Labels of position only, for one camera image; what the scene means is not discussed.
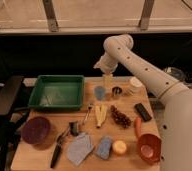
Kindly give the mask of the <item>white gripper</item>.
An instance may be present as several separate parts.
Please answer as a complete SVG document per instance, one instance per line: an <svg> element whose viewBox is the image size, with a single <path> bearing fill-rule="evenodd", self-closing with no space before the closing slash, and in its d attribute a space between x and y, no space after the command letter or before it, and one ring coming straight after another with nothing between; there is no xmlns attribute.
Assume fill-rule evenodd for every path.
<svg viewBox="0 0 192 171"><path fill-rule="evenodd" d="M104 53L100 59L93 66L94 69L100 69L104 74L103 85L106 89L112 85L113 75L112 73L117 68L117 60L110 56L108 53Z"/></svg>

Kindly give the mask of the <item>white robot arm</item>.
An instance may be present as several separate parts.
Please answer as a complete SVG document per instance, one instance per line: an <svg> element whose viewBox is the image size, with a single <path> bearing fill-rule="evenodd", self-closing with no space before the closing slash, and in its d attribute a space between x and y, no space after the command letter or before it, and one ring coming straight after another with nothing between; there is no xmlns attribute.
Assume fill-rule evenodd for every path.
<svg viewBox="0 0 192 171"><path fill-rule="evenodd" d="M128 34L105 39L105 53L94 65L105 74L121 63L165 106L161 171L192 171L192 89L131 51Z"/></svg>

